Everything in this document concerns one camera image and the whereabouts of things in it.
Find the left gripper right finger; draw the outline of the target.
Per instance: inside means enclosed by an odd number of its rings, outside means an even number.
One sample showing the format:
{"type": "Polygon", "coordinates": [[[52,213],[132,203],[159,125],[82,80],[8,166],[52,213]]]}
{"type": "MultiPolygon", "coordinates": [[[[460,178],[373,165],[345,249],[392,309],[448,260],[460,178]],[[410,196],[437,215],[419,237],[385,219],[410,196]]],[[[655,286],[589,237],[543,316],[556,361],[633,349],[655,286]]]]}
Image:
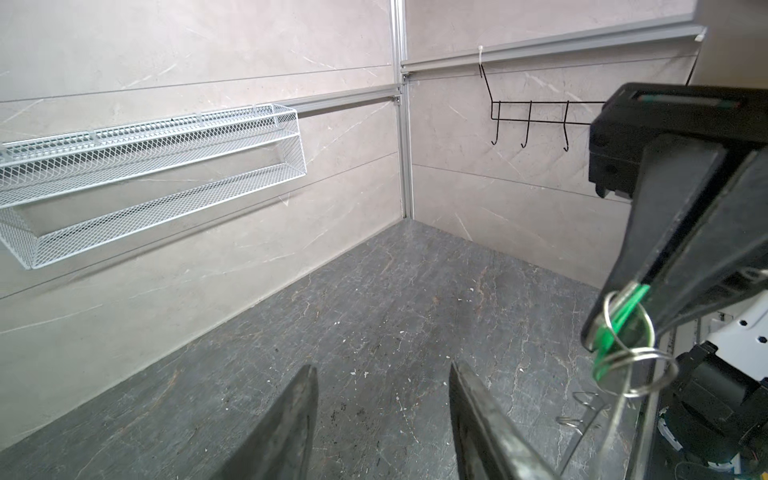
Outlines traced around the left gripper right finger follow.
{"type": "Polygon", "coordinates": [[[449,374],[449,406],[461,479],[556,479],[464,361],[449,374]]]}

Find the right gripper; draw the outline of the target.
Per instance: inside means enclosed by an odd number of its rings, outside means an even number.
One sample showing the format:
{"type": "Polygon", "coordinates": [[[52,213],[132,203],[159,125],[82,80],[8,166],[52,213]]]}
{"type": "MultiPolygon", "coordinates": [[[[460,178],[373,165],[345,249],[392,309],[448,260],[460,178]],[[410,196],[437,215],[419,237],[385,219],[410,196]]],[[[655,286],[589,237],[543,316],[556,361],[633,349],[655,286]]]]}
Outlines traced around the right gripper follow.
{"type": "Polygon", "coordinates": [[[648,284],[662,334],[766,289],[766,144],[765,89],[622,85],[589,129],[596,194],[633,196],[603,293],[648,284]]]}

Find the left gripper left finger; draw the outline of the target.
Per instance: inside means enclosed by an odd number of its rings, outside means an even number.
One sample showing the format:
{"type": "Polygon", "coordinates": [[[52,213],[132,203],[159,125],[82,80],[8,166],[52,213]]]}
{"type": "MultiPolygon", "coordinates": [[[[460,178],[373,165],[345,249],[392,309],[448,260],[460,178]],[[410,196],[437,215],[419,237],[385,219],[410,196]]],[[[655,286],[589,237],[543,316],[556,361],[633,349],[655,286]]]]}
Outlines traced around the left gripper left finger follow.
{"type": "Polygon", "coordinates": [[[318,410],[318,373],[303,365],[215,479],[306,479],[318,410]]]}

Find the green tagged key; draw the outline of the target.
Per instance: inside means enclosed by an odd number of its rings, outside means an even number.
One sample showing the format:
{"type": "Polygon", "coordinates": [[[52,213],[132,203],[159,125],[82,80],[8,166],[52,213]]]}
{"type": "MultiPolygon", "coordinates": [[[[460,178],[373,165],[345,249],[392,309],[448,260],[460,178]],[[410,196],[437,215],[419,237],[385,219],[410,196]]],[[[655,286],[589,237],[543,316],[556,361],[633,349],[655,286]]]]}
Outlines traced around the green tagged key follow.
{"type": "Polygon", "coordinates": [[[605,295],[602,312],[595,319],[595,322],[600,321],[593,342],[596,358],[592,375],[595,381],[600,382],[614,363],[609,356],[630,354],[656,343],[652,320],[642,305],[649,291],[648,284],[631,281],[622,290],[605,295]]]}

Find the metal keyring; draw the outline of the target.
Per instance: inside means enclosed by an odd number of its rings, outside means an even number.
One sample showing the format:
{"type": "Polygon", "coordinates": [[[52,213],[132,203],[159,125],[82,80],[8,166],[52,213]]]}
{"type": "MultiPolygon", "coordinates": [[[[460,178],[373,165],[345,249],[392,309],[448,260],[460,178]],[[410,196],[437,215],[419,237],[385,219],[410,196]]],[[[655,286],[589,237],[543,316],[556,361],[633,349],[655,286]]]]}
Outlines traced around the metal keyring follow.
{"type": "Polygon", "coordinates": [[[618,429],[628,403],[659,392],[671,384],[679,372],[674,357],[657,347],[652,319],[642,305],[650,292],[648,284],[629,282],[619,291],[603,297],[601,311],[593,319],[596,328],[592,340],[595,358],[592,378],[596,391],[577,391],[572,394],[584,408],[581,417],[559,416],[556,422],[574,431],[557,471],[564,474],[582,441],[598,426],[599,417],[606,412],[608,423],[604,437],[590,467],[589,477],[599,479],[611,443],[617,439],[618,429]],[[634,371],[643,363],[664,363],[665,372],[653,376],[643,384],[634,386],[634,371]]]}

